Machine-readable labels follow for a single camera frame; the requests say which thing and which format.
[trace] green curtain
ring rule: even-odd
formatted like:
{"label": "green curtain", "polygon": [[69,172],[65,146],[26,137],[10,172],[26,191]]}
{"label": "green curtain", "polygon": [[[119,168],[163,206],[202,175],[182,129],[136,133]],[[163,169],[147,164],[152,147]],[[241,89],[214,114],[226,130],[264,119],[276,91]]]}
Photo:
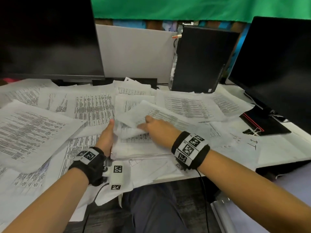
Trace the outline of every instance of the green curtain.
{"label": "green curtain", "polygon": [[228,20],[254,16],[311,19],[311,0],[92,0],[95,18]]}

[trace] computer monitor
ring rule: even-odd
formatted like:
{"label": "computer monitor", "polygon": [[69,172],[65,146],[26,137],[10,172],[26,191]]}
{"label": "computer monitor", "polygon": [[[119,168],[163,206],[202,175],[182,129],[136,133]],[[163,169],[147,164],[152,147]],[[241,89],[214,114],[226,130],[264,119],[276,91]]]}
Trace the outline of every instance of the computer monitor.
{"label": "computer monitor", "polygon": [[104,79],[91,0],[0,0],[0,78]]}
{"label": "computer monitor", "polygon": [[254,17],[229,80],[311,134],[311,20]]}

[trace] red strip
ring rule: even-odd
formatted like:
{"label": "red strip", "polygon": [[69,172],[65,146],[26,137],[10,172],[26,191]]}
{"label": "red strip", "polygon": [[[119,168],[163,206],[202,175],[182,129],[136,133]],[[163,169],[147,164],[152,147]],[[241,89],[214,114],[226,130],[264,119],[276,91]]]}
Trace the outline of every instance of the red strip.
{"label": "red strip", "polygon": [[252,120],[246,113],[243,113],[244,117],[246,117],[246,119],[248,121],[250,121],[253,125],[255,125],[257,128],[259,128],[262,132],[264,132],[265,130],[262,129],[257,123],[254,122],[254,120]]}

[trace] gray pants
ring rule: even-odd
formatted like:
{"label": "gray pants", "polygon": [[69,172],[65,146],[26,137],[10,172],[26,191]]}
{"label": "gray pants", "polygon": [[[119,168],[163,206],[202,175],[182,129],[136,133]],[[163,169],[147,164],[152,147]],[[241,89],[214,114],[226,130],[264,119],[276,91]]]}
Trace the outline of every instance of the gray pants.
{"label": "gray pants", "polygon": [[131,212],[122,233],[189,233],[177,210],[169,184],[153,184],[123,194],[122,207]]}

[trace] floor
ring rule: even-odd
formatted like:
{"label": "floor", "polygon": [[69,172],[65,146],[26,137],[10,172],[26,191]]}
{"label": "floor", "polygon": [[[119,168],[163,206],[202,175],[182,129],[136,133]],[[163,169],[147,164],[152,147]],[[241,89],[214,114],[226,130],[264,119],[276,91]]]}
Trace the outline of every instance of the floor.
{"label": "floor", "polygon": [[[180,213],[190,232],[207,233],[204,196],[198,178],[170,183],[177,198]],[[90,204],[83,222],[68,223],[65,233],[82,233],[87,214],[90,213],[85,233],[119,233],[129,212],[121,209],[118,199],[96,206]],[[207,205],[209,233],[221,233],[210,205]]]}

